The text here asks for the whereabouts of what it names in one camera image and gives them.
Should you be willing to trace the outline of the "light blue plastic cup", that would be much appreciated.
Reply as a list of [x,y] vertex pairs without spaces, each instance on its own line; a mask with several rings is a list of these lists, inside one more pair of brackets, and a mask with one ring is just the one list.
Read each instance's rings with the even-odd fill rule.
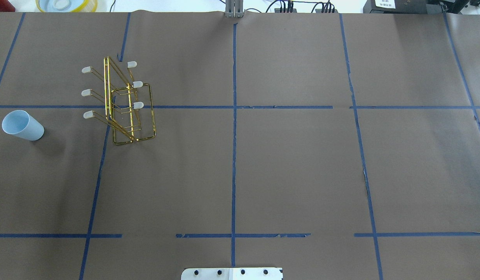
[[42,124],[24,110],[13,110],[8,113],[2,120],[2,130],[28,141],[39,140],[45,131]]

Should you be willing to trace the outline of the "black electronics box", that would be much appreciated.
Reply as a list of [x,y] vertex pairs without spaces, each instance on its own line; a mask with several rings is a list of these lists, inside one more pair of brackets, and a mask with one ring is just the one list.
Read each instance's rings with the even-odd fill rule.
[[364,14],[442,14],[454,0],[367,0]]

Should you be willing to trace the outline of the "yellow bowl with blue lid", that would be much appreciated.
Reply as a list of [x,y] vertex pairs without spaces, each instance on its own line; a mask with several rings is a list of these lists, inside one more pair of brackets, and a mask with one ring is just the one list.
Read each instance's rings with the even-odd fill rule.
[[36,7],[41,12],[95,12],[97,0],[36,0]]

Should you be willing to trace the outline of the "red cylinder can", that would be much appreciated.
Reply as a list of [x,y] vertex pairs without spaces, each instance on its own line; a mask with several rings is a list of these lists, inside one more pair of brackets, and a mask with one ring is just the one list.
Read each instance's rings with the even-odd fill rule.
[[9,0],[0,0],[0,12],[16,12],[16,8]]

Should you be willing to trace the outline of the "aluminium frame post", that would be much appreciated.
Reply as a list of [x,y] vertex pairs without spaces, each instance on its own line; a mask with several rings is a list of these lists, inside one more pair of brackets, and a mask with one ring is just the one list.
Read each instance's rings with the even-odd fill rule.
[[244,16],[243,0],[223,0],[226,18],[242,18]]

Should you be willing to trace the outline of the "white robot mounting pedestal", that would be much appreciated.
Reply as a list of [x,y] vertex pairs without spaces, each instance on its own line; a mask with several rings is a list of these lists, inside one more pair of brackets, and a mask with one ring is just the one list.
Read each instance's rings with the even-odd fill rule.
[[283,280],[282,268],[189,268],[183,270],[181,280]]

